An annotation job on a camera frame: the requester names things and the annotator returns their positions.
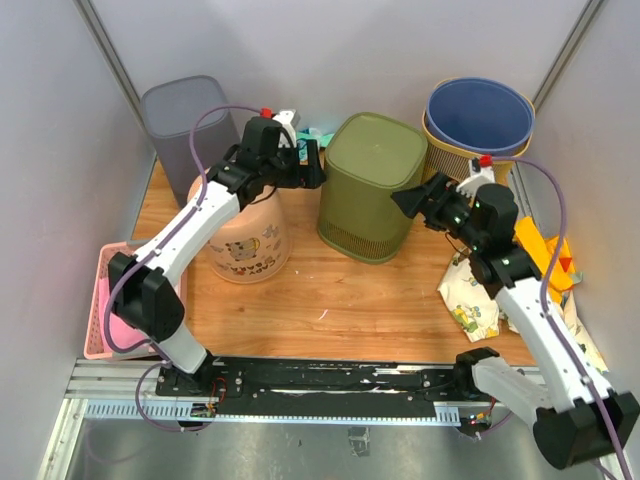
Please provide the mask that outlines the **peach plastic bucket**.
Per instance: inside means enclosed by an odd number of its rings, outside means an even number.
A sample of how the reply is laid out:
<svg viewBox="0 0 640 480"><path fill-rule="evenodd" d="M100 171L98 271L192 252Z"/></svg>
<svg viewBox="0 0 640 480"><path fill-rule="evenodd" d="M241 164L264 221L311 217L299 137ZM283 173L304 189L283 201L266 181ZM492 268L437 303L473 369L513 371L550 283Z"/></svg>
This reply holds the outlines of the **peach plastic bucket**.
<svg viewBox="0 0 640 480"><path fill-rule="evenodd" d="M214 272L236 284L257 283L274 276L291 250L282 201L274 187L265 188L204 247Z"/></svg>

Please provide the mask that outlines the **pink towel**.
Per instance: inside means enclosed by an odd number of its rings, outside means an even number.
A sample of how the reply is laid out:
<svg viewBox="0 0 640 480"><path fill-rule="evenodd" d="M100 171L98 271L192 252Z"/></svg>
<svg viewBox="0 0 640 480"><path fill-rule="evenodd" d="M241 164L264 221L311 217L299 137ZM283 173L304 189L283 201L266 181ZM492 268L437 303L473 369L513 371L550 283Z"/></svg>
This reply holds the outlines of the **pink towel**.
<svg viewBox="0 0 640 480"><path fill-rule="evenodd" d="M104 334L104 313L109 296L109 280L107 278L101 278L98 281L99 333L101 334L104 350L112 353L113 349L106 343L106 336ZM129 349L134 344L146 340L142 332L128 326L114 313L111 314L110 329L113 342L121 349Z"/></svg>

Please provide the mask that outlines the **pink plastic basket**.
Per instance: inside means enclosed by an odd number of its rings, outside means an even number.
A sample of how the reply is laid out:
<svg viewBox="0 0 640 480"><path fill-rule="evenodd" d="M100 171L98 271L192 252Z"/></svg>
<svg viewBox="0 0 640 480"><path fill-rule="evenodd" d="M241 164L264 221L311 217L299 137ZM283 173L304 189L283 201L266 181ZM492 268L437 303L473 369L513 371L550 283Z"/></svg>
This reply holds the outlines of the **pink plastic basket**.
<svg viewBox="0 0 640 480"><path fill-rule="evenodd" d="M103 341L101 334L99 333L99 320L98 320L98 281L101 278L108 279L108 263L109 260L118 252L130 254L141 246L143 241L134 242L118 242L104 245L98 257L98 265L95 275L93 296L91 302L91 308L88 317L88 326L84 344L84 357L87 360L124 360L134 358L144 358L152 356L155 352L152 347L146 346L133 350L126 354L120 354L117 352L106 352L103 347ZM178 294L180 300L183 302L186 308L187 300L187 273L183 273L181 280L175 287L175 291Z"/></svg>

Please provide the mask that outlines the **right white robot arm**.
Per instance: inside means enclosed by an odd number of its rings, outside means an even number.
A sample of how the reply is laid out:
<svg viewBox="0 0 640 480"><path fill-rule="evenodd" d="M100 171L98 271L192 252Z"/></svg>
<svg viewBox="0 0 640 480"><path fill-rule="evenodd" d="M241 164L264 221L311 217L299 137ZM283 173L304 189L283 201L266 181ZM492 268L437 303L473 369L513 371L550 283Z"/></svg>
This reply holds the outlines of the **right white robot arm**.
<svg viewBox="0 0 640 480"><path fill-rule="evenodd" d="M572 337L540 270L514 240L518 207L511 190L482 180L468 194L438 173L391 198L406 217L422 215L427 228L468 248L473 276L515 325L544 379L538 385L495 351L475 349L456 358L455 392L466 400L484 393L504 404L527 424L556 469L613 454L624 478L630 478L624 448L639 403L630 392L616 392Z"/></svg>

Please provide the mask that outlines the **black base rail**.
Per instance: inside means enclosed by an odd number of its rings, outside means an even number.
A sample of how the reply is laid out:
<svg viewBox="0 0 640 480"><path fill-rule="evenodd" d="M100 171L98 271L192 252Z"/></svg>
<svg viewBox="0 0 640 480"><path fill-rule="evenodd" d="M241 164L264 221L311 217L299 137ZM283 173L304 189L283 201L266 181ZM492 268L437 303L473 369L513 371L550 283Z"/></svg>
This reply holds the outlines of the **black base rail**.
<svg viewBox="0 0 640 480"><path fill-rule="evenodd" d="M451 364L332 361L260 357L219 357L203 374L188 375L163 367L155 393L161 397L194 397L214 408L235 399L311 398L318 404L380 405L399 398L409 402L476 402L491 397L472 392L455 379Z"/></svg>

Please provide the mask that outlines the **grey mesh waste bin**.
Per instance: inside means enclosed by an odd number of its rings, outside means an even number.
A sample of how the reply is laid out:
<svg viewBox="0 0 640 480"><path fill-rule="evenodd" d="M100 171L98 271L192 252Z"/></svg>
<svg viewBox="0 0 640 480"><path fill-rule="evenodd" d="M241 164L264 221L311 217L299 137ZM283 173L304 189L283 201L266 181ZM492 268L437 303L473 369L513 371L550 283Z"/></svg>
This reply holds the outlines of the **grey mesh waste bin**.
<svg viewBox="0 0 640 480"><path fill-rule="evenodd" d="M199 176L189 136L194 136L196 151L206 168L240 142L232 114L226 109L208 115L198 128L193 127L203 113L226 103L218 81L205 75L167 82L142 96L144 125L179 207L187 203L191 185Z"/></svg>

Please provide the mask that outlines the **yellow cloth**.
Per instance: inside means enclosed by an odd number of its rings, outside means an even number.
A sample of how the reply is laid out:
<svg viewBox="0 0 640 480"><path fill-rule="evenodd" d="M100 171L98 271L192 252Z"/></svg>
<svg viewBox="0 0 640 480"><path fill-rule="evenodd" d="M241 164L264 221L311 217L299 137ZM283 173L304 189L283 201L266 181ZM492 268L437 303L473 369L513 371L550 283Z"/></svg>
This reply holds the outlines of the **yellow cloth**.
<svg viewBox="0 0 640 480"><path fill-rule="evenodd" d="M534 263L544 274L551 265L552 256L558 246L559 237L544 239L531 217L524 217L516 222L515 239L523 247ZM562 241L558 260L555 262L549 281L549 287L556 292L570 290L576 284L577 269L573 260L569 243Z"/></svg>

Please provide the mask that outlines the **blue plastic bucket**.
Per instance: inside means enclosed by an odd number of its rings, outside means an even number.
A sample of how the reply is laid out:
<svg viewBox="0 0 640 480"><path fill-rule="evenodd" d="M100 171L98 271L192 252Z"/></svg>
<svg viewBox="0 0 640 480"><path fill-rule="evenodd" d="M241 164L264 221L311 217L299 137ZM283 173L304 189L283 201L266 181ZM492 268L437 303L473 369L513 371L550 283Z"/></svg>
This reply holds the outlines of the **blue plastic bucket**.
<svg viewBox="0 0 640 480"><path fill-rule="evenodd" d="M517 153L529 140L535 110L511 87L480 77L445 80L426 103L427 131L449 145L494 156Z"/></svg>

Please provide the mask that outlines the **teal patterned cloth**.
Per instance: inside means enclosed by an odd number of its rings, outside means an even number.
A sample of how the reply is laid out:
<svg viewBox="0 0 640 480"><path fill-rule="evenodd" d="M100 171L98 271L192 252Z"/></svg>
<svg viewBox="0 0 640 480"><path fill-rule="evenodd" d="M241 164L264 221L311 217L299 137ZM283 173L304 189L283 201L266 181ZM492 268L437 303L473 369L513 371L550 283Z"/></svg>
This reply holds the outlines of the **teal patterned cloth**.
<svg viewBox="0 0 640 480"><path fill-rule="evenodd" d="M329 145L333 136L334 136L333 133L323 134L320 130L316 128L307 128L304 130L297 131L296 137L297 137L298 155L299 155L300 162L302 164L306 164L308 162L308 158L309 158L308 143L310 141L315 141L317 144L318 150L322 151Z"/></svg>

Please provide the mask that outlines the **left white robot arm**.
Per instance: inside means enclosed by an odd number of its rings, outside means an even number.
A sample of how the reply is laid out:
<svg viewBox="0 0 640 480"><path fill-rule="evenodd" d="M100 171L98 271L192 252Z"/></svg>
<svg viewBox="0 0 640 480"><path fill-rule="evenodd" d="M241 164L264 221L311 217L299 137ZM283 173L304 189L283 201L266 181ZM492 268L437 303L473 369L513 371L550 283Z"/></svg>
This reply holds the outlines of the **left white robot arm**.
<svg viewBox="0 0 640 480"><path fill-rule="evenodd" d="M106 341L113 340L111 318L117 316L144 334L145 343L179 374L179 383L192 395L212 388L214 357L187 327L175 286L209 239L266 188L316 189L325 181L317 158L300 160L296 124L294 110L252 117L241 142L217 165L200 171L196 196L169 224L134 253L119 252L108 263Z"/></svg>

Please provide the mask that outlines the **green mesh waste bin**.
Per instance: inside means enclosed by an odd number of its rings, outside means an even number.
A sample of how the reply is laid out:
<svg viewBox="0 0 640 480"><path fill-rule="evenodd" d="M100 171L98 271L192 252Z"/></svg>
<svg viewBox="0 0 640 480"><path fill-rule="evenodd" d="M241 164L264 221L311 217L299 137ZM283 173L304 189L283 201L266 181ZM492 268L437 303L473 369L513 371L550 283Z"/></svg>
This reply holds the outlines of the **green mesh waste bin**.
<svg viewBox="0 0 640 480"><path fill-rule="evenodd" d="M391 195L421 183L427 148L420 131L398 120L371 112L349 117L325 150L319 237L364 263L392 259L412 221Z"/></svg>

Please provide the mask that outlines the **white cartoon print cloth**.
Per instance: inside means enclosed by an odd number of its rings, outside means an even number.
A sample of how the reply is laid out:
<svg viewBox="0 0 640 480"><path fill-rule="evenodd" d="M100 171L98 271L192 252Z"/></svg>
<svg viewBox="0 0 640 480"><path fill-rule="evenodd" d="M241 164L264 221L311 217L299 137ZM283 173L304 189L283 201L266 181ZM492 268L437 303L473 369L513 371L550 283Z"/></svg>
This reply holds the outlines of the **white cartoon print cloth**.
<svg viewBox="0 0 640 480"><path fill-rule="evenodd" d="M515 324L498 304L489 298L484 287L472 275L467 253L467 250L463 250L454 254L438 286L438 292L452 318L470 342L499 336L503 323L510 331L518 334ZM569 291L559 294L552 287L549 288L549 293L587 360L600 373L608 372L604 358L578 317L573 293Z"/></svg>

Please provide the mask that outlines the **yellow mesh waste bin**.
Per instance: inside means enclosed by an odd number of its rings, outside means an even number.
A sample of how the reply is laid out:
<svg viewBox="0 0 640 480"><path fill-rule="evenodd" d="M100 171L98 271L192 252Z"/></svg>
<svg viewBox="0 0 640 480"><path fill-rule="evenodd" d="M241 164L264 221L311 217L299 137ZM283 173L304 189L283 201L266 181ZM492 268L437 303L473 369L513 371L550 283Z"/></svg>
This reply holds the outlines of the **yellow mesh waste bin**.
<svg viewBox="0 0 640 480"><path fill-rule="evenodd" d="M450 80L454 78L460 78L460 77L453 77L445 80ZM424 177L429 178L435 172L439 171L449 175L450 177L456 180L464 179L469 174L469 166L468 166L469 160L476 156L489 155L489 154L481 154L481 153L461 149L461 148L449 145L435 138L433 135L431 135L431 133L427 131L426 121L425 121L425 110L426 110L426 104L425 104L424 111L422 113L422 128L428 141ZM527 151L532 140L532 135L533 135L533 132L529 140L527 141L527 143L522 148L520 148L520 150L517 153L513 155L510 155L510 156L490 155L493 157L493 171L494 171L494 175L497 182L501 184L505 184L507 182L508 174L510 173L512 167L514 166L514 162L511 159L513 157L520 157Z"/></svg>

